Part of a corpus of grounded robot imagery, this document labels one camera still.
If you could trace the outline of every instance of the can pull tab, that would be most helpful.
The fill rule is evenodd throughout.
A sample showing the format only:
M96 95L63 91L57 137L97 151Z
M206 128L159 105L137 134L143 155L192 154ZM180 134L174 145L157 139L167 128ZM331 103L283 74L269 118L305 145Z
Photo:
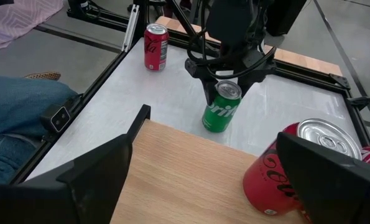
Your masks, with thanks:
M319 143L320 143L320 145L322 145L324 147L327 147L329 149L335 150L337 152L340 152L340 153L343 153L343 154L347 153L345 144L342 141L340 141L338 139L333 139L330 136L321 135L319 137Z

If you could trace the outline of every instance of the silver can top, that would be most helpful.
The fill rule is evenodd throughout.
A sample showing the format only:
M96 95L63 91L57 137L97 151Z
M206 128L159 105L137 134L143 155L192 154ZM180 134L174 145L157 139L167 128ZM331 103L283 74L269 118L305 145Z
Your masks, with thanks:
M231 81L220 81L218 84L215 86L216 91L226 99L229 100L237 100L238 98L241 98L241 89L240 86L235 84L234 82Z
M318 118L302 121L297 134L300 138L361 160L361 151L352 137L328 121Z
M168 29L161 24L149 24L147 25L146 29L151 34L156 34L156 35L163 35L168 32Z

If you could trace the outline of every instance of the black aluminum frame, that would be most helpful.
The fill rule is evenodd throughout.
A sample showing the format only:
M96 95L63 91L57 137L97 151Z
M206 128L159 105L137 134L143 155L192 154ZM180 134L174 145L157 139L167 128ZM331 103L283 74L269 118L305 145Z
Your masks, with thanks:
M138 40L140 40L143 37L143 33L147 25L146 9L148 9L149 7L149 1L148 0L134 0L134 4L140 5L140 10L139 10L140 14L139 14L136 31L134 35L134 40L132 41L131 48L133 48L133 46L137 44ZM69 16L76 17L70 13L71 12L68 11ZM100 20L99 22L95 20L89 21L88 19L83 19L83 20L87 22L92 22L94 24L98 24L101 26L109 27L112 29L117 29L117 30L122 30L123 27L125 27L126 29L126 26L128 23L128 18L123 19L122 16L119 16L119 19L117 19L117 21L119 22L114 21L114 17L110 17L108 23L104 23L103 22L104 20ZM170 36L169 38L170 45L180 47L183 49L188 48L188 43L190 40L189 35L181 33L181 32L177 32L174 30L169 30L169 36ZM219 48L220 46L216 42L208 41L208 43L211 46L214 46L216 48ZM196 52L199 52L199 48L194 48L193 50ZM208 55L215 56L214 51L207 51L206 53ZM124 60L126 55L127 55L126 52L120 53L108 65L108 67L103 71L103 73L96 79L96 81L92 84L92 86L90 86L90 88L84 93L81 102L72 109L71 111L72 120L70 121L68 125L66 125L65 130L69 127L71 122L81 113L82 109L88 104L88 102L92 99L95 93L100 89L100 87L110 77L110 75L114 72L117 66L122 62L122 60ZM298 65L293 65L293 64L283 62L280 60L275 60L275 62L277 64L277 70L276 70L275 75L341 94L344 98L346 107L348 109L349 115L351 117L351 120L353 122L354 128L356 130L356 133L358 135L361 145L363 147L370 146L370 135L360 115L360 112L357 108L352 106L350 101L348 100L352 98L352 94L349 88L339 85L337 80L329 76L329 74L310 70L308 68L300 67ZM16 172L15 176L11 179L10 184L18 184L18 183L25 181L26 178L29 176L29 174L38 165L38 163L44 158L44 156L49 152L49 150L53 147L53 145L58 141L59 137L64 133L65 130L63 130L59 134L47 136L46 139L48 139L49 141L44 142L38 148L38 150L36 150L33 153L32 157Z

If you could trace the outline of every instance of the blue jeans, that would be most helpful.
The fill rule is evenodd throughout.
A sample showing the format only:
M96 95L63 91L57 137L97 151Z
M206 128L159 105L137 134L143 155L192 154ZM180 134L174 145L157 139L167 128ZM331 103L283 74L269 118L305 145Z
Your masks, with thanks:
M51 104L63 104L76 93L51 80L0 77L0 184L6 184L15 171L35 151L28 139L47 133L40 115Z

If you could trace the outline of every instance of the white table surface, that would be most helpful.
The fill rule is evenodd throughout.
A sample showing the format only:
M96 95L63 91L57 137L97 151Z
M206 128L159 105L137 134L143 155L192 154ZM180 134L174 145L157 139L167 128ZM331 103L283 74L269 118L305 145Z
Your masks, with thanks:
M210 133L201 123L206 106L201 81L184 68L186 51L169 46L162 72L147 70L143 58L141 39L28 179L126 133L143 104L151 106L153 121L255 156L262 154L279 131L308 118L338 125L359 144L341 95L275 75L252 86L225 132Z

